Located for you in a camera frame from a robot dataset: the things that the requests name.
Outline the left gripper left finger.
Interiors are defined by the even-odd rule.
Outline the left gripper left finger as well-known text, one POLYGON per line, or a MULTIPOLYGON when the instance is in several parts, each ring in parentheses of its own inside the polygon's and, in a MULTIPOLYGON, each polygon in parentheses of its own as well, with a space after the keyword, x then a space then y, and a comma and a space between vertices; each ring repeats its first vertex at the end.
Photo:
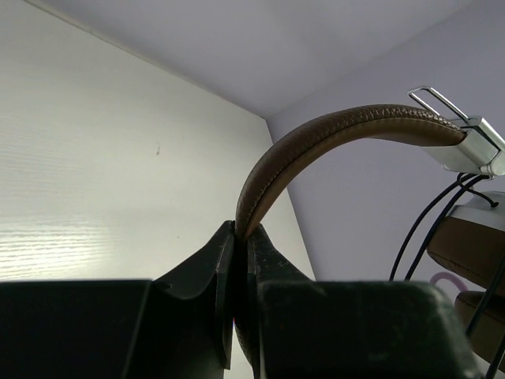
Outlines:
POLYGON ((231 365, 234 222, 153 282, 168 305, 172 371, 224 371, 231 365))

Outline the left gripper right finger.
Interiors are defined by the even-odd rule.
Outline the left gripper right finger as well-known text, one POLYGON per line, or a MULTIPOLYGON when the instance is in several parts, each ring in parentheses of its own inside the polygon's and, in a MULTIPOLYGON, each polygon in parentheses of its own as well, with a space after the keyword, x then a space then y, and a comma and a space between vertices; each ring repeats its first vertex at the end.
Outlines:
POLYGON ((291 378, 302 359, 307 327, 303 306, 315 282, 273 245, 263 226, 238 243, 234 323, 255 378, 291 378))

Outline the brown silver headphones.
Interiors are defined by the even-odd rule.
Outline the brown silver headphones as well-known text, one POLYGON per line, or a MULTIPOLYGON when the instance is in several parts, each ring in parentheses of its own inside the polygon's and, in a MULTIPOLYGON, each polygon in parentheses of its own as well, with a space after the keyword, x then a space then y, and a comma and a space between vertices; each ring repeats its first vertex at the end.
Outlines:
MULTIPOLYGON (((504 139, 483 119, 469 118, 434 88, 420 87, 408 92, 423 108, 398 104, 373 104, 325 114, 292 130, 267 150, 249 173, 242 187, 235 214, 235 235, 246 244, 260 226, 267 211, 281 192, 306 167, 334 148, 361 139, 379 139, 428 149, 428 154, 447 170, 458 174, 496 177, 504 175, 504 139), (415 92, 426 91, 453 113, 460 123, 440 116, 415 92)), ((489 284, 484 297, 473 309, 476 314, 468 324, 475 351, 484 357, 484 338, 491 342, 490 327, 477 331, 484 322, 484 312, 491 309, 492 296, 504 298, 504 266, 493 271, 477 269, 477 263, 449 253, 435 254, 435 260, 474 283, 489 284)), ((238 341, 249 364, 256 371, 259 342, 254 336, 253 322, 241 306, 236 321, 238 341)))

